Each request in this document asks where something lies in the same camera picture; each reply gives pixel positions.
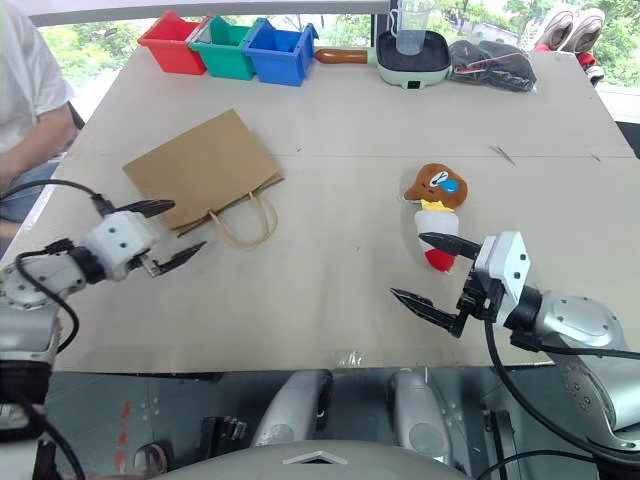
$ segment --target wooden table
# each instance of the wooden table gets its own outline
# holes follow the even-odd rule
[[[539,82],[530,94],[449,81],[405,91],[369,66],[318,63],[293,88],[165,74],[139,49],[58,177],[118,205],[138,200],[122,165],[235,108],[286,177],[265,193],[280,226],[248,252],[227,246],[212,224],[180,240],[166,236],[158,253],[200,239],[209,244],[165,277],[134,272],[72,297],[80,334],[56,367],[487,365],[481,322],[470,320],[456,340],[388,292],[412,290],[449,310],[461,292],[469,263],[459,260],[452,275],[427,268],[415,207],[401,200],[419,167],[434,161],[469,184],[458,211],[464,237],[480,242],[520,230],[533,262],[531,285],[601,300],[621,319],[630,347],[640,349],[638,161],[572,56],[540,53],[532,61]],[[47,196],[8,257],[61,237],[80,240],[98,224],[81,193],[57,188]],[[252,215],[240,205],[224,217],[250,236]],[[507,332],[498,340],[505,362],[547,361],[507,346]]]

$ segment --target plush toy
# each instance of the plush toy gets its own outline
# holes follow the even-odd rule
[[[429,163],[420,169],[415,183],[404,194],[405,200],[420,202],[414,217],[418,234],[427,232],[458,235],[459,221],[454,213],[467,198],[467,183],[453,170]],[[420,240],[427,262],[436,270],[453,270],[455,257]]]

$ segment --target pan handle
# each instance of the pan handle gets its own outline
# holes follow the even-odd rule
[[[316,51],[316,60],[322,63],[367,63],[367,59],[367,50],[321,48]]]

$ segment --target person's arm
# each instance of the person's arm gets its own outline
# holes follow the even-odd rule
[[[38,116],[38,124],[18,145],[0,157],[0,192],[27,170],[60,153],[76,134],[71,111],[65,104]]]

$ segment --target blue plastic bin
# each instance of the blue plastic bin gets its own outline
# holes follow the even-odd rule
[[[318,33],[310,23],[302,32],[289,32],[261,18],[242,51],[253,61],[261,82],[299,87],[313,60],[314,38]]]

